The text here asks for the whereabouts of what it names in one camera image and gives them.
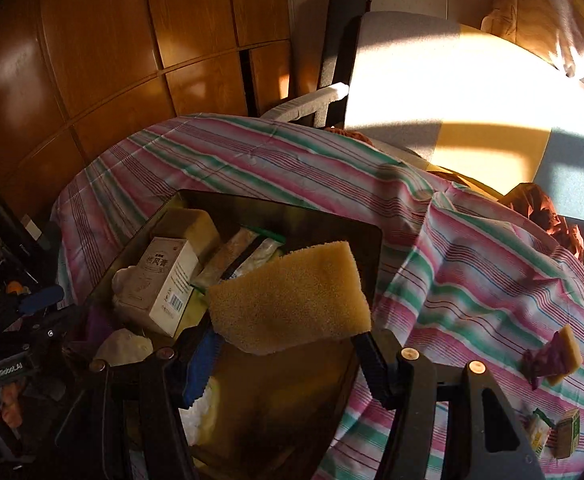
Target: orange cloth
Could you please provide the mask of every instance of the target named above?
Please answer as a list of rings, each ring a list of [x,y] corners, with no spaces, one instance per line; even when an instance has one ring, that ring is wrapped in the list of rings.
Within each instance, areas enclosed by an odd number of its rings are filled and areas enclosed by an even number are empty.
[[[350,139],[357,139],[374,147],[374,144],[372,144],[372,141],[369,139],[369,137],[365,136],[361,132],[357,132],[355,130],[343,130],[342,128],[335,128],[334,126],[326,126],[323,128],[323,130],[326,132],[332,132],[333,134],[342,135],[343,137],[349,137]]]
[[[499,203],[529,218],[579,261],[583,259],[584,243],[579,227],[569,226],[565,218],[556,213],[550,197],[536,184],[519,184],[501,198]]]

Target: yellow sponge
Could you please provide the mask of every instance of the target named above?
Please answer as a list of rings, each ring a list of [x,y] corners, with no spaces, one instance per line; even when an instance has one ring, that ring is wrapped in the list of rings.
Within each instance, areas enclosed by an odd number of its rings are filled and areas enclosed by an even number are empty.
[[[294,251],[211,286],[207,300],[215,332],[257,355],[371,330],[347,242]]]
[[[550,386],[555,386],[565,379],[568,375],[575,373],[576,370],[583,364],[583,357],[579,349],[579,343],[576,341],[572,327],[565,325],[559,330],[559,337],[561,338],[562,358],[563,362],[568,368],[568,373],[547,376],[546,381]]]
[[[187,239],[201,264],[206,263],[221,244],[218,231],[209,213],[201,209],[179,207],[168,209],[154,226],[150,236]]]

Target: wooden panel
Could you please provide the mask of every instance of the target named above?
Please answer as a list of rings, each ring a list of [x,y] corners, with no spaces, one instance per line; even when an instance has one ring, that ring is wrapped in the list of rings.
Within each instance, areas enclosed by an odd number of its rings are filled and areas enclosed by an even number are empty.
[[[35,2],[0,6],[0,180],[63,124],[38,41]]]
[[[149,0],[163,66],[236,47],[231,0]]]
[[[178,115],[247,115],[238,52],[199,61],[166,76]]]
[[[68,130],[24,160],[0,193],[19,218],[41,214],[82,170],[84,162]]]
[[[41,0],[41,15],[70,116],[157,70],[146,0]]]
[[[280,41],[249,51],[254,94],[259,115],[289,95],[290,42]]]
[[[119,140],[171,117],[167,89],[156,78],[105,103],[74,128],[91,162]]]
[[[239,46],[290,37],[287,0],[232,0]]]

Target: pink and green striped fabric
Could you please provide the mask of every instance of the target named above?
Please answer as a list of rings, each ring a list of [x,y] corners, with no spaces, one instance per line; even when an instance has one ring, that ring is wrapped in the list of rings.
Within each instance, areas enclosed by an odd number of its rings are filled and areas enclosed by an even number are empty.
[[[517,213],[353,139],[211,114],[179,117],[113,146],[60,194],[59,283],[83,301],[125,243],[177,189],[277,200],[378,225],[383,230],[373,316],[433,362],[486,363],[524,420],[581,409],[576,452],[548,478],[584,469],[584,365],[558,386],[532,392],[518,371],[570,323],[584,356],[584,268]],[[440,476],[446,407],[439,405],[428,478]],[[393,413],[371,399],[360,375],[316,479],[374,477]]]

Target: sunlight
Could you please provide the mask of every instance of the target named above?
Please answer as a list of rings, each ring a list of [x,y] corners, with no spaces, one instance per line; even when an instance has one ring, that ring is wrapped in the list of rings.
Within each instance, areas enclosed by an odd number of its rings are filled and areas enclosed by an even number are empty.
[[[533,180],[550,131],[584,139],[578,83],[521,47],[461,26],[460,35],[360,47],[345,127],[410,149],[422,139],[432,164],[507,192]]]
[[[198,45],[185,43],[180,32],[174,34],[163,31],[159,41],[159,50],[165,68],[184,61],[191,61],[204,54],[204,52],[200,51]]]
[[[198,99],[205,99],[205,95],[207,94],[207,86],[205,85],[205,81],[199,81],[188,86],[187,93],[197,97]]]
[[[33,68],[39,55],[36,42],[27,41],[16,45],[0,62],[2,112],[15,132],[22,132],[23,124],[38,117],[44,107],[49,83],[41,72]],[[19,78],[27,81],[27,91],[14,84]]]
[[[278,77],[278,98],[287,99],[290,91],[290,75],[282,74]]]

